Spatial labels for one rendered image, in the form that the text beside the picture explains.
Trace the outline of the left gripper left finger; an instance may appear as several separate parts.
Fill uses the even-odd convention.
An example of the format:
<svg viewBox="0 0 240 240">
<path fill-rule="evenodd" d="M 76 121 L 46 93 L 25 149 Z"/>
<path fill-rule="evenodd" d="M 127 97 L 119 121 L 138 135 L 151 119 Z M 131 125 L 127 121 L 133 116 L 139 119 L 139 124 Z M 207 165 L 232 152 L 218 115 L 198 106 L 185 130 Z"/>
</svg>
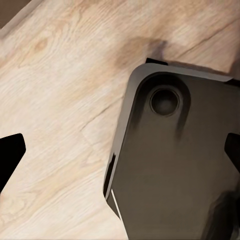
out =
<svg viewBox="0 0 240 240">
<path fill-rule="evenodd" d="M 0 138 L 0 193 L 26 152 L 22 133 Z"/>
</svg>

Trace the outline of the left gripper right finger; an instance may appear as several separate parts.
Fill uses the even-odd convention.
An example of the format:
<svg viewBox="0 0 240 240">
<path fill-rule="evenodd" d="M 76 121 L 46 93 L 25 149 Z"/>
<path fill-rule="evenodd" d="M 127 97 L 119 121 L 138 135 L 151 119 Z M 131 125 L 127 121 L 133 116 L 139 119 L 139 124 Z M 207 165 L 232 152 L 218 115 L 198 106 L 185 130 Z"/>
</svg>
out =
<svg viewBox="0 0 240 240">
<path fill-rule="evenodd" d="M 224 151 L 240 173 L 240 135 L 234 133 L 228 133 Z"/>
</svg>

